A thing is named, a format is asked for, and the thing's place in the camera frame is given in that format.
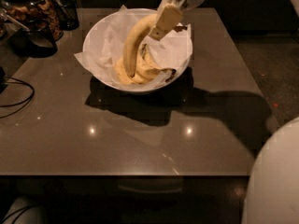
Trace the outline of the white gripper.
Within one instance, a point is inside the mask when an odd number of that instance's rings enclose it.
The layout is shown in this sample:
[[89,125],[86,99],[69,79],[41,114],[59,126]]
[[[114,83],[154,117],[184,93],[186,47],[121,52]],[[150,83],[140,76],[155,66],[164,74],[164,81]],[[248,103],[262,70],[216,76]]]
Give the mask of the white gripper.
[[191,10],[202,5],[205,0],[162,0],[157,8],[154,24],[149,30],[149,37],[160,41],[181,22],[181,10]]

